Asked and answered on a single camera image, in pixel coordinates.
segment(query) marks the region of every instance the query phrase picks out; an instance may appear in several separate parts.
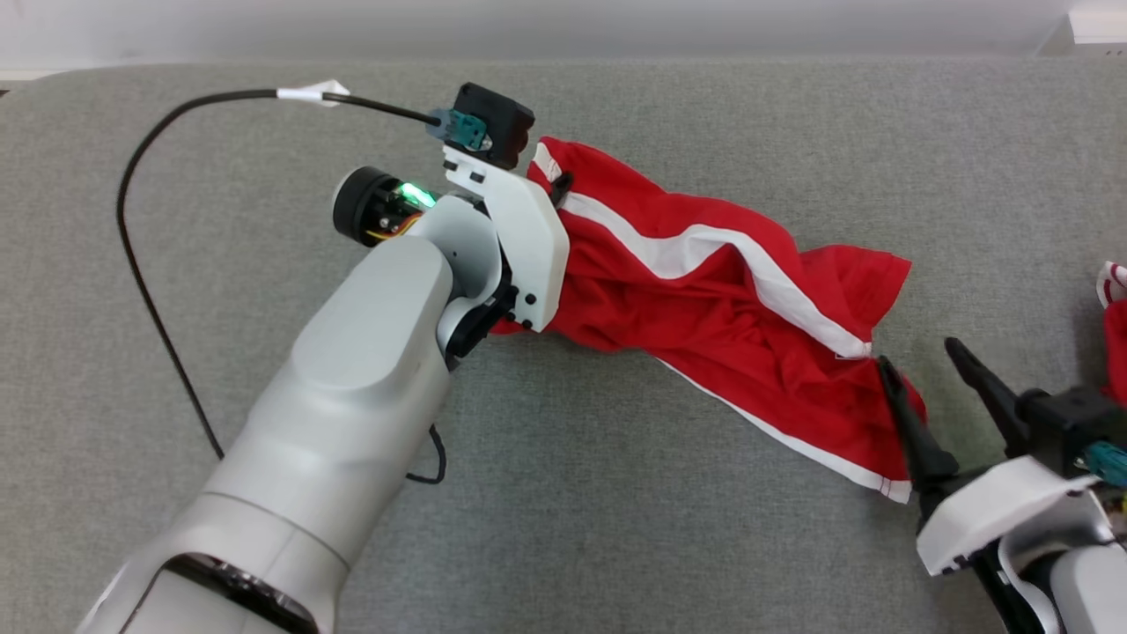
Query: gray fabric surface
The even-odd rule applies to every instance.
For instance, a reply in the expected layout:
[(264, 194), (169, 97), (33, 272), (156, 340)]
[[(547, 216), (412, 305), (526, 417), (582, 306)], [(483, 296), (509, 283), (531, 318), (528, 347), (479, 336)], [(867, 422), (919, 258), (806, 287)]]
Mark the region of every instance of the gray fabric surface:
[[(1019, 389), (1103, 378), (1093, 275), (1127, 258), (1127, 73), (1115, 63), (50, 77), (0, 99), (0, 632), (73, 628), (214, 464), (118, 243), (130, 153), (192, 97), (329, 77), (416, 108), (473, 80), (530, 105), (536, 133), (752, 206), (804, 248), (912, 259), (876, 348), (965, 466), (999, 459), (1001, 444), (942, 337)], [(371, 163), (442, 187), (441, 162), (417, 124), (303, 104), (212, 106), (156, 143), (130, 225), (224, 445), (364, 253), (331, 226), (339, 178)], [(913, 507), (784, 449), (644, 355), (490, 339), (458, 370), (438, 425), (449, 480), (403, 488), (345, 590), (340, 632), (1000, 629), (969, 574), (925, 575)]]

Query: white wall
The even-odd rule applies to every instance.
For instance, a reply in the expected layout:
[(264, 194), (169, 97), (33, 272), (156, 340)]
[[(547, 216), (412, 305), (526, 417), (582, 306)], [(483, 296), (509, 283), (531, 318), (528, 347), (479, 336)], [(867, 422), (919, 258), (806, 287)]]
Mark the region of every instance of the white wall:
[[(1076, 3), (0, 0), (0, 69), (261, 57), (1026, 55)], [(1095, 3), (1127, 9), (1127, 0)]]

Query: white stripe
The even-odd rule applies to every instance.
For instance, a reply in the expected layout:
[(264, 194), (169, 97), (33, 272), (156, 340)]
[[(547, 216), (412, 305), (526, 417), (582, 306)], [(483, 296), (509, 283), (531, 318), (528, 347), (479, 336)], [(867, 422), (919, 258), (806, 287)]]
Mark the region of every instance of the white stripe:
[[(536, 145), (533, 163), (554, 180), (560, 167), (543, 143)], [(755, 278), (760, 301), (783, 320), (801, 329), (822, 346), (845, 359), (872, 355), (872, 345), (863, 342), (818, 310), (814, 301), (787, 276), (751, 235), (731, 229), (692, 224), (669, 238), (648, 238), (639, 233), (627, 218), (591, 196), (570, 193), (560, 207), (568, 213), (602, 224), (639, 261), (663, 279), (676, 279), (694, 270), (725, 244), (733, 244), (747, 261)]]
[(552, 158), (552, 153), (548, 151), (548, 145), (543, 143), (536, 143), (536, 153), (532, 157), (532, 162), (540, 168), (540, 171), (544, 172), (544, 178), (551, 182), (560, 177), (564, 171), (560, 169), (560, 163), (556, 162)]
[[(1112, 268), (1115, 268), (1113, 275), (1111, 274)], [(1095, 294), (1100, 297), (1103, 307), (1113, 301), (1127, 298), (1127, 267), (1113, 261), (1104, 261), (1095, 276)]]
[(692, 381), (691, 378), (689, 378), (689, 376), (686, 376), (684, 373), (681, 373), (673, 366), (665, 364), (665, 367), (681, 375), (686, 382), (696, 387), (696, 390), (703, 392), (704, 394), (711, 396), (712, 399), (716, 399), (717, 401), (724, 403), (728, 408), (731, 408), (740, 417), (751, 421), (753, 426), (760, 428), (761, 430), (766, 432), (767, 436), (786, 445), (790, 449), (798, 452), (802, 456), (806, 456), (807, 458), (814, 461), (815, 463), (818, 463), (819, 465), (829, 467), (831, 470), (840, 473), (841, 475), (850, 479), (851, 481), (855, 482), (857, 484), (860, 484), (861, 486), (876, 489), (881, 494), (887, 495), (888, 499), (893, 500), (894, 502), (899, 502), (902, 504), (906, 504), (908, 502), (908, 499), (911, 498), (912, 494), (912, 481), (888, 480), (880, 474), (870, 472), (869, 470), (861, 467), (859, 465), (854, 465), (853, 463), (850, 463), (849, 461), (842, 458), (841, 456), (835, 456), (824, 449), (818, 449), (817, 447), (804, 440), (799, 440), (792, 436), (787, 436), (783, 432), (779, 431), (778, 429), (771, 427), (771, 425), (764, 421), (763, 419), (760, 419), (758, 417), (755, 417), (748, 412), (740, 410), (736, 405), (726, 401), (724, 398), (717, 396), (715, 393), (706, 390), (704, 387), (701, 387), (699, 383)]

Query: cable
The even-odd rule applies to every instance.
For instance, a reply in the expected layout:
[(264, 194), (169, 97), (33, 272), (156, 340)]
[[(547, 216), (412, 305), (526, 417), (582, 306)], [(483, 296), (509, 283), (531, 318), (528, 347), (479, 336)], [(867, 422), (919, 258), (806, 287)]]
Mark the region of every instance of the cable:
[(364, 97), (354, 97), (352, 95), (338, 95), (336, 92), (322, 92), (321, 99), (326, 101), (337, 101), (339, 104), (349, 104), (353, 106), (360, 106), (362, 108), (371, 108), (373, 110), (380, 110), (382, 113), (393, 114), (396, 116), (401, 116), (405, 118), (414, 118), (415, 120), (423, 122), (431, 126), (437, 126), (442, 124), (442, 119), (436, 116), (431, 116), (419, 111), (409, 110), (407, 108), (401, 108), (399, 106), (382, 104), (380, 101), (373, 101), (372, 99), (365, 99)]
[[(353, 97), (352, 95), (316, 92), (310, 90), (259, 88), (254, 90), (219, 92), (215, 95), (197, 97), (190, 101), (185, 101), (174, 108), (172, 111), (165, 115), (165, 118), (160, 119), (160, 122), (157, 123), (157, 125), (154, 125), (148, 134), (145, 134), (136, 150), (133, 151), (133, 155), (130, 158), (128, 164), (125, 166), (125, 172), (122, 173), (121, 185), (117, 187), (117, 230), (121, 233), (122, 247), (124, 247), (125, 257), (130, 261), (130, 270), (133, 271), (133, 279), (137, 284), (137, 289), (141, 291), (141, 298), (144, 300), (144, 305), (149, 310), (149, 316), (151, 316), (153, 325), (157, 327), (157, 333), (160, 336), (160, 341), (165, 345), (165, 350), (168, 352), (168, 357), (172, 360), (172, 366), (176, 368), (177, 376), (180, 377), (180, 384), (184, 386), (184, 391), (188, 393), (188, 400), (192, 401), (192, 409), (196, 411), (196, 418), (199, 419), (199, 426), (204, 430), (204, 436), (207, 437), (207, 443), (215, 453), (215, 457), (220, 461), (223, 459), (223, 448), (215, 438), (215, 432), (212, 430), (211, 422), (207, 421), (207, 416), (204, 413), (203, 405), (199, 403), (199, 396), (196, 395), (196, 390), (192, 386), (192, 381), (188, 379), (188, 374), (184, 369), (184, 364), (180, 363), (180, 356), (177, 355), (176, 347), (172, 346), (172, 340), (168, 337), (168, 331), (165, 329), (165, 323), (160, 319), (160, 313), (157, 312), (157, 305), (152, 301), (152, 295), (149, 294), (149, 286), (145, 284), (144, 277), (141, 275), (141, 267), (137, 265), (136, 255), (133, 252), (133, 243), (130, 240), (128, 227), (125, 224), (125, 197), (128, 193), (130, 181), (133, 179), (133, 172), (136, 171), (137, 163), (141, 162), (141, 157), (143, 157), (145, 151), (149, 150), (149, 146), (157, 140), (157, 136), (171, 125), (174, 120), (179, 118), (185, 113), (194, 110), (201, 106), (222, 104), (227, 101), (242, 101), (248, 99), (299, 99), (314, 102), (318, 100), (337, 101), (419, 120), (421, 123), (426, 123), (427, 125), (440, 125), (442, 123), (437, 117), (409, 110), (407, 108), (400, 108), (399, 106), (373, 101), (363, 97)], [(409, 225), (403, 226), (401, 230), (406, 230), (408, 226)], [(407, 477), (411, 481), (425, 484), (438, 484), (446, 475), (446, 449), (443, 447), (442, 438), (438, 436), (438, 430), (435, 429), (434, 426), (431, 426), (429, 434), (431, 440), (434, 441), (435, 450), (438, 453), (438, 475), (436, 477), (428, 479), (417, 476), (415, 474), (407, 474)]]
[(438, 484), (446, 477), (446, 448), (442, 445), (442, 437), (438, 436), (438, 430), (431, 426), (431, 440), (434, 443), (434, 449), (438, 453), (438, 475), (434, 477), (417, 476), (415, 474), (407, 474), (407, 480), (412, 482), (421, 482), (423, 484)]
[(381, 240), (381, 241), (382, 240), (390, 240), (391, 238), (394, 238), (396, 235), (406, 233), (407, 230), (411, 227), (411, 224), (415, 224), (416, 222), (418, 222), (418, 218), (421, 217), (421, 216), (423, 216), (421, 212), (419, 212), (419, 213), (412, 213), (412, 214), (408, 215), (407, 220), (403, 220), (402, 224), (400, 224), (399, 229), (397, 229), (394, 232), (391, 232), (391, 231), (389, 231), (387, 233), (380, 233), (380, 232), (376, 232), (376, 231), (364, 231), (364, 232), (367, 233), (369, 235), (372, 235), (373, 238), (375, 238), (378, 240)]

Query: red fabric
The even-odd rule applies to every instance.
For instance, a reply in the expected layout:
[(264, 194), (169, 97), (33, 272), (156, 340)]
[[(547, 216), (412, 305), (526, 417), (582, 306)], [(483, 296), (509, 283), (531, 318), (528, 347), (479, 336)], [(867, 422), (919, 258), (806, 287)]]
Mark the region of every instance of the red fabric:
[(1103, 311), (1103, 334), (1108, 342), (1108, 392), (1127, 405), (1127, 298)]
[[(895, 255), (852, 245), (799, 252), (786, 229), (754, 211), (667, 193), (593, 148), (542, 143), (574, 175), (573, 194), (611, 207), (644, 236), (673, 238), (700, 224), (751, 235), (818, 311), (861, 342), (871, 341), (911, 267)], [(550, 188), (536, 164), (529, 178)], [(575, 199), (567, 198), (560, 212), (571, 250), (549, 330), (604, 352), (646, 350), (787, 436), (885, 479), (907, 480), (871, 358), (838, 359), (764, 306), (748, 261), (734, 245), (721, 245), (683, 276), (662, 278), (606, 226), (569, 212)], [(671, 249), (662, 257), (684, 253)], [(912, 396), (924, 418), (922, 401)]]

